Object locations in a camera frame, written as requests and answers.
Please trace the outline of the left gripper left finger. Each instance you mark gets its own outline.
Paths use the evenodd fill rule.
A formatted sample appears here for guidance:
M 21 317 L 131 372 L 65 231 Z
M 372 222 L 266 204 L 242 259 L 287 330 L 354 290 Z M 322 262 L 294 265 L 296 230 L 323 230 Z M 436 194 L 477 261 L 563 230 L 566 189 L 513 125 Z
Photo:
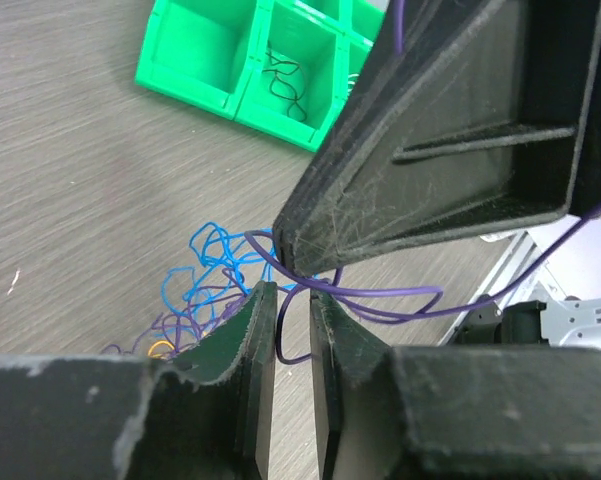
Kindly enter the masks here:
M 277 291 L 171 360 L 0 354 L 0 479 L 264 479 Z

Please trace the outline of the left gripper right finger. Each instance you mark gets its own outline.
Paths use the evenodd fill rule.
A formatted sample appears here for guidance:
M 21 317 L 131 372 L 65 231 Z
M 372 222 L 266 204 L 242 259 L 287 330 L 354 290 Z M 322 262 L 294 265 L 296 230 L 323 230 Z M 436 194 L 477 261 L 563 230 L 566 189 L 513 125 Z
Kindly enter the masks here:
M 389 346 L 310 297 L 324 479 L 601 479 L 601 351 Z

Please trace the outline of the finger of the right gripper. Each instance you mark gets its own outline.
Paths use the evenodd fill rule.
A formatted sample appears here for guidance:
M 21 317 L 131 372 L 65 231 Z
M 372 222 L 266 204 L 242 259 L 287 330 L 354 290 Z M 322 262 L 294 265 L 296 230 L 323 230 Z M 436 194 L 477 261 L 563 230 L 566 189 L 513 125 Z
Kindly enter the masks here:
M 571 214 L 600 50 L 601 1 L 390 2 L 278 259 L 310 276 Z

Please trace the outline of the aluminium frame rail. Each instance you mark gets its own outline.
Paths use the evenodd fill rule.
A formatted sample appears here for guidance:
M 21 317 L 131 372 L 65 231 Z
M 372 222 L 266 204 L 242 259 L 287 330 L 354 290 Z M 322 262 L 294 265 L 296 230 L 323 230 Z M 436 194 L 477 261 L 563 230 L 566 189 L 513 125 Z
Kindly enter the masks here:
M 513 235 L 509 246 L 470 300 L 485 305 L 460 313 L 438 345 L 460 344 L 471 327 L 495 327 L 508 306 L 531 300 L 548 302 L 552 297 L 564 294 L 549 273 L 547 264 L 543 263 L 511 292 L 495 298 L 496 293 L 516 280 L 540 254 L 540 248 L 527 232 Z

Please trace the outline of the green compartment bin tray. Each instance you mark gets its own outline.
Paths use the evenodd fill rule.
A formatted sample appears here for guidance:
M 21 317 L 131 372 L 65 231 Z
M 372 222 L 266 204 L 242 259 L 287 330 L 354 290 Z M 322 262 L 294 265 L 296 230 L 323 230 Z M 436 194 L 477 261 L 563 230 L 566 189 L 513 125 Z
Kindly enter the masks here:
M 135 80 L 314 152 L 384 15 L 367 1 L 157 1 Z

